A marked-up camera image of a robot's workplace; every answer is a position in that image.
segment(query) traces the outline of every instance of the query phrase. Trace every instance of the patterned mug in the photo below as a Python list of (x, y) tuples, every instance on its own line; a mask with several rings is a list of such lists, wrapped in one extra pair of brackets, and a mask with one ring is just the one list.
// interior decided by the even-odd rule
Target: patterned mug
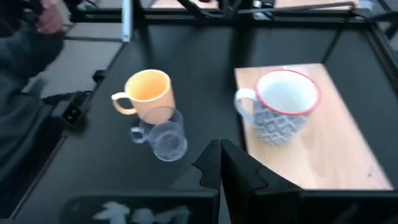
[[(242, 99), (253, 101), (253, 113), (242, 106)], [(292, 70), (274, 70), (261, 76), (254, 90), (235, 93), (235, 108), (249, 121), (257, 135), (273, 146), (292, 139), (319, 105), (321, 92), (309, 77)]]

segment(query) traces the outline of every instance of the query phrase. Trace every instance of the black table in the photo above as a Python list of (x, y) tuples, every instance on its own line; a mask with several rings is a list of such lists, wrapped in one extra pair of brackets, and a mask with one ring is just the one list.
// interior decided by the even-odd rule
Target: black table
[[(68, 199), (86, 192), (166, 189), (212, 139), (230, 139), (243, 147), (233, 106), (233, 68), (319, 62), (334, 33), (326, 28), (238, 32), (221, 26), (161, 25), (135, 31), (93, 96), (87, 129), (64, 140), (14, 217), (31, 223), (55, 220)], [(366, 34), (344, 31), (326, 67), (392, 184), (398, 186), (398, 103)], [(184, 115), (188, 152), (177, 162), (162, 162), (149, 145), (134, 144), (128, 131), (136, 118), (119, 114), (111, 103), (111, 95), (122, 91), (132, 74), (148, 68), (170, 75), (177, 108)]]

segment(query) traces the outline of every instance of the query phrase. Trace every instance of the clear glass cup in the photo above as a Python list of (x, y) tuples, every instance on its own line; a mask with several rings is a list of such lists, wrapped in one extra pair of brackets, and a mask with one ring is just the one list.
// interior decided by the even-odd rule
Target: clear glass cup
[(135, 143), (148, 142), (154, 154), (166, 162), (179, 160), (187, 152), (182, 114), (168, 106), (145, 114), (139, 127), (131, 128), (131, 138)]

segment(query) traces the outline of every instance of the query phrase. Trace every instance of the mug handle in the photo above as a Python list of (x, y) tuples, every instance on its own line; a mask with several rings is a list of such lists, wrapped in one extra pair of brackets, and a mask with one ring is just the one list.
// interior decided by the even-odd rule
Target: mug handle
[[(134, 134), (141, 134), (142, 137), (141, 138), (137, 138), (135, 137)], [(142, 128), (138, 128), (138, 127), (133, 127), (130, 129), (130, 135), (131, 135), (131, 139), (132, 141), (134, 141), (135, 143), (144, 143), (147, 140), (147, 136), (144, 133), (144, 130)]]
[(125, 108), (123, 108), (122, 106), (120, 106), (118, 100), (119, 100), (119, 99), (122, 99), (122, 98), (129, 98), (129, 96), (128, 96), (127, 93), (125, 93), (125, 92), (116, 93), (116, 94), (113, 94), (113, 95), (111, 96), (111, 99), (112, 99), (112, 103), (113, 103), (114, 108), (115, 108), (118, 112), (120, 112), (120, 113), (122, 113), (122, 114), (125, 114), (125, 115), (131, 115), (131, 114), (137, 113), (137, 110), (134, 109), (134, 108), (125, 109)]
[(242, 99), (247, 98), (252, 101), (257, 101), (256, 92), (251, 89), (242, 88), (235, 93), (234, 105), (238, 113), (251, 124), (254, 124), (253, 115), (249, 114), (242, 106)]

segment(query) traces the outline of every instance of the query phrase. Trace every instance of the yellow mug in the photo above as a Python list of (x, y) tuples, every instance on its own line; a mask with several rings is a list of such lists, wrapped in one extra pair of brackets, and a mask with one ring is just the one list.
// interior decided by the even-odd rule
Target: yellow mug
[[(112, 95), (113, 106), (122, 114), (135, 114), (142, 119), (150, 110), (169, 106), (175, 108), (170, 77), (160, 70), (143, 70), (135, 73), (124, 85), (124, 92)], [(118, 100), (128, 98), (133, 108), (120, 106)]]

